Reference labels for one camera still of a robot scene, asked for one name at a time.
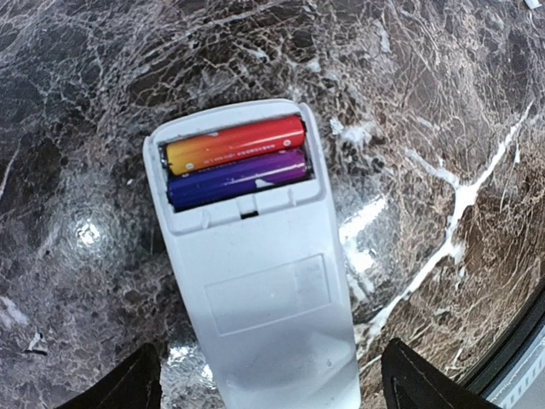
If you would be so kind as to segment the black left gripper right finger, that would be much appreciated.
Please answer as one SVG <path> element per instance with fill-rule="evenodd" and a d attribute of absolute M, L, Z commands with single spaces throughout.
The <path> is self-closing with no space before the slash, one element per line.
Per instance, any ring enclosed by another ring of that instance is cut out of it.
<path fill-rule="evenodd" d="M 381 355 L 387 409 L 495 409 L 422 358 L 401 339 L 389 341 Z"/>

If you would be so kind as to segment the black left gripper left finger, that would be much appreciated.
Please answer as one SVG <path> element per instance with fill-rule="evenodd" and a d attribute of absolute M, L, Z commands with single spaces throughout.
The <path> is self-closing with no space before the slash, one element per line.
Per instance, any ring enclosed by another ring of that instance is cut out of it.
<path fill-rule="evenodd" d="M 98 383 L 60 409 L 114 409 L 161 407 L 161 365 L 158 352 L 145 343 Z"/>

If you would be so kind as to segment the red battery in remote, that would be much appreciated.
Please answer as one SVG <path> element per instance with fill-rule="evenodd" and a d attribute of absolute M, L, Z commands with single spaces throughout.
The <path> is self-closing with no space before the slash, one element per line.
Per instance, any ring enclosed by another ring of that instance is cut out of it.
<path fill-rule="evenodd" d="M 271 119 L 209 132 L 168 143 L 164 163 L 170 174 L 181 176 L 266 153 L 301 147 L 305 126 L 298 116 Z"/>

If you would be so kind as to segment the blue purple battery in remote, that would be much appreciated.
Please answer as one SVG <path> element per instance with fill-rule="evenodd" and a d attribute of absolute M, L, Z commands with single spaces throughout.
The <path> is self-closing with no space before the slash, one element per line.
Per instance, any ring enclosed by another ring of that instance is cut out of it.
<path fill-rule="evenodd" d="M 167 197 L 181 211 L 304 181 L 308 175 L 304 151 L 290 149 L 172 177 Z"/>

